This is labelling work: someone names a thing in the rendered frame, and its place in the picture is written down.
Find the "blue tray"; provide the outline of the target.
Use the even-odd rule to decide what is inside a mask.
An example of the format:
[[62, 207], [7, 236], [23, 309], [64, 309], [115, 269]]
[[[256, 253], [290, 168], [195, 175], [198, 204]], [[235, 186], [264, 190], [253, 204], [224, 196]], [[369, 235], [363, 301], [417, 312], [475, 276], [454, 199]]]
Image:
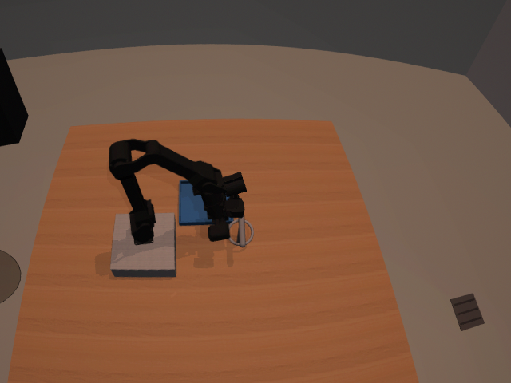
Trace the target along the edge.
[[211, 225], [208, 213], [204, 210], [201, 195], [193, 195], [192, 184], [188, 180], [180, 180], [179, 226]]

